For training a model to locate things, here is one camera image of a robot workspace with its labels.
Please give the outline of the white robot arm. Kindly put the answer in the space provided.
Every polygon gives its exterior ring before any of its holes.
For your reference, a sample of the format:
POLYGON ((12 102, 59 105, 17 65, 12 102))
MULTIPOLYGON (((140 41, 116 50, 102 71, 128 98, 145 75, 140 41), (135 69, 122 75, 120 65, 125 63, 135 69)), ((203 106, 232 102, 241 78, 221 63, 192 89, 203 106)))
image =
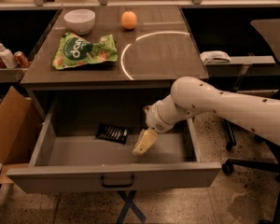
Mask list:
POLYGON ((168 96, 146 107, 147 128, 140 132, 133 154, 144 154, 160 133, 204 112, 212 112, 280 146, 280 100, 220 91, 198 78, 182 77, 173 83, 168 96))

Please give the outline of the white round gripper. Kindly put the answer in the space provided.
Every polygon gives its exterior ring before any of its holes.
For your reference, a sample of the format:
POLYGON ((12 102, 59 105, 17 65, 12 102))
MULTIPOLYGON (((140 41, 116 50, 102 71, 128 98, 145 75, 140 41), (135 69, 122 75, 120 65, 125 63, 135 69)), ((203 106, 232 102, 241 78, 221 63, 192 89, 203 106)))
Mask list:
POLYGON ((134 156, 146 153, 157 141, 158 133, 168 132, 179 121, 189 117, 188 110, 176 105, 170 95, 153 105, 144 106, 143 110, 146 113, 146 124, 149 129, 140 132, 133 148, 134 156))

